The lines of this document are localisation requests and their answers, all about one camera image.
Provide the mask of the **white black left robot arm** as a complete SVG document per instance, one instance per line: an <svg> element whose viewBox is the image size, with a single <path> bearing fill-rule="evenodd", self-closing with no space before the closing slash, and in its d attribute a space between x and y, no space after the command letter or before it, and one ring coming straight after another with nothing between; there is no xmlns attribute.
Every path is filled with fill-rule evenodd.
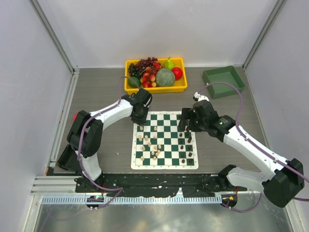
<svg viewBox="0 0 309 232"><path fill-rule="evenodd" d="M151 93L141 88L137 93L126 94L103 109L77 113L67 136L68 145L61 156L76 156L81 168L77 173L88 179L86 186L92 192L99 192L103 188L103 172L97 156L103 131L126 117L130 117L135 124L143 125L152 99Z"/></svg>

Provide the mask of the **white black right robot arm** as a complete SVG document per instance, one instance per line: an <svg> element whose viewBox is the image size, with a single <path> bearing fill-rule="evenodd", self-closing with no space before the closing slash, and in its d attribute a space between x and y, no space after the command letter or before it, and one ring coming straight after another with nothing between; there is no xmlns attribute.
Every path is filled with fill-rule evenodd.
<svg viewBox="0 0 309 232"><path fill-rule="evenodd" d="M236 121L219 116L208 100L197 101L192 108L183 108L178 128L193 132L207 132L209 136L229 145L260 172L228 165L220 171L219 187L230 190L244 187L263 193L275 206L284 208L305 186L303 164L275 154L251 137Z"/></svg>

